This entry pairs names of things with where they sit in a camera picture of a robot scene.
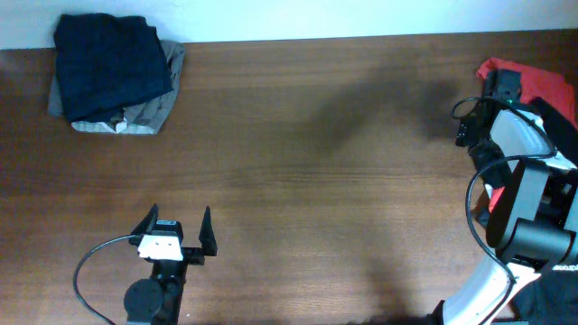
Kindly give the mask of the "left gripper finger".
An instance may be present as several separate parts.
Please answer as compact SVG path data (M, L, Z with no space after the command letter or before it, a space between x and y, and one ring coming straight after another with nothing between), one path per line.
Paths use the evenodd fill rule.
M199 240L201 249L204 255L216 256L218 253L218 245L211 222L210 207L205 208L203 220L201 222Z
M158 212L159 212L159 207L155 203L150 208L150 210L148 211L146 216L143 218L143 220L133 229L131 234L133 236L142 236L145 234L149 234L153 230L154 225L158 219Z

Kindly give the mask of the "black polo shirt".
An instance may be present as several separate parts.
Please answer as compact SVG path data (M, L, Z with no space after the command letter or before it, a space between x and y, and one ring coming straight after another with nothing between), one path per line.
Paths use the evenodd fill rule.
M563 171L577 168L577 127L562 113L540 97L529 103L509 103L485 99L485 106L476 111L485 114L481 125L485 135L473 126L479 137L470 145L470 154L477 169L499 158L512 155L556 154L545 160L550 167Z

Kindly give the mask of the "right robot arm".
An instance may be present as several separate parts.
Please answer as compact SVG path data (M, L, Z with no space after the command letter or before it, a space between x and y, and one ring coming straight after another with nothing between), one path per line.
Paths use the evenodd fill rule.
M485 256L428 324L490 324L543 274L577 262L577 126L527 74L491 69L472 109L453 118L456 145L476 168L465 194L469 230Z

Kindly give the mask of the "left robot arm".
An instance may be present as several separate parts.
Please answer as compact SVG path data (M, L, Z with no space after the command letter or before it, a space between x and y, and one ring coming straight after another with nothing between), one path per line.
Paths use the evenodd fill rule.
M179 319L187 269L203 265L207 256L218 253L210 208L205 208L199 247L182 246L182 223L162 220L154 204L130 233L129 244L140 258L153 265L151 275L126 290L124 308L128 324L176 324Z

